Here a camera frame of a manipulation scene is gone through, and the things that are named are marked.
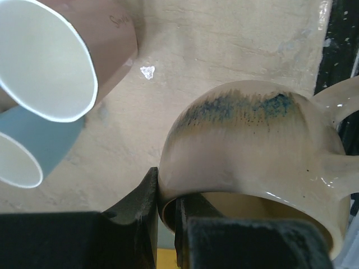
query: mug opening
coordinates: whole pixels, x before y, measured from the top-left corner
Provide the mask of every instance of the mug opening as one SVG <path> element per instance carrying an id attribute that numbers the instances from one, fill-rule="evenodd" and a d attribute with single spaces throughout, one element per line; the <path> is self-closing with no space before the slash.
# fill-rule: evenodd
<path id="1" fill-rule="evenodd" d="M 328 250 L 334 247 L 333 237 L 321 223 L 304 212 L 280 202 L 266 198 L 239 193 L 202 193 L 202 195 L 224 216 L 235 219 L 294 219 L 305 220 L 317 227 L 327 243 Z M 166 226 L 175 231 L 176 200 L 166 205 L 163 211 L 163 221 Z"/>
<path id="2" fill-rule="evenodd" d="M 73 26 L 35 0 L 0 0 L 0 86 L 21 106 L 73 122 L 95 104 L 98 81 Z"/>
<path id="3" fill-rule="evenodd" d="M 35 188 L 43 181 L 36 158 L 19 142 L 0 133 L 0 180 L 19 188 Z"/>

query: beige tabletop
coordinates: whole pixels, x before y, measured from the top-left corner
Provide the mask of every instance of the beige tabletop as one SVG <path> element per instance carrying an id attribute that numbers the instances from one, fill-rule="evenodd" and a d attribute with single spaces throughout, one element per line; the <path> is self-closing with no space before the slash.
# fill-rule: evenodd
<path id="1" fill-rule="evenodd" d="M 105 210 L 158 166 L 179 113 L 225 82 L 267 80 L 313 93 L 330 1 L 125 1 L 139 40 L 131 72 L 89 113 L 40 187 L 0 182 L 1 212 Z"/>

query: glazed mug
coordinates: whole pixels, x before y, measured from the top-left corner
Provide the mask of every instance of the glazed mug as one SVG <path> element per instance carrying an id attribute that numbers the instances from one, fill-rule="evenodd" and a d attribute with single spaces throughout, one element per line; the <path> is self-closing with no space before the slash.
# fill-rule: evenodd
<path id="1" fill-rule="evenodd" d="M 225 216 L 303 219 L 331 258 L 343 246 L 359 156 L 337 124 L 359 109 L 359 77 L 307 99 L 285 86 L 238 81 L 195 100 L 168 133 L 159 165 L 159 213 L 174 231 L 174 200 L 202 193 Z"/>
<path id="2" fill-rule="evenodd" d="M 50 122 L 21 106 L 0 114 L 0 181 L 35 188 L 66 156 L 84 126 Z"/>
<path id="3" fill-rule="evenodd" d="M 134 25 L 111 0 L 0 0 L 0 86 L 27 110 L 73 122 L 137 56 Z"/>

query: ceramic mug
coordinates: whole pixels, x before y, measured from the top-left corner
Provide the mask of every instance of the ceramic mug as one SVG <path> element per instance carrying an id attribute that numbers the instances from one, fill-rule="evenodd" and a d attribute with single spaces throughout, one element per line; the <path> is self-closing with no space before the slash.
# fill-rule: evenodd
<path id="1" fill-rule="evenodd" d="M 307 99 L 271 82 L 218 86 L 177 118 L 159 165 L 159 213 L 171 230 L 174 200 L 203 193 L 226 216 L 312 222 L 334 258 L 342 249 L 359 157 L 337 124 L 359 109 L 359 77 Z"/>
<path id="2" fill-rule="evenodd" d="M 16 106 L 0 114 L 0 181 L 34 188 L 60 163 L 75 143 L 84 118 L 50 122 Z"/>
<path id="3" fill-rule="evenodd" d="M 0 86 L 18 104 L 73 122 L 137 55 L 134 25 L 111 0 L 0 0 Z"/>

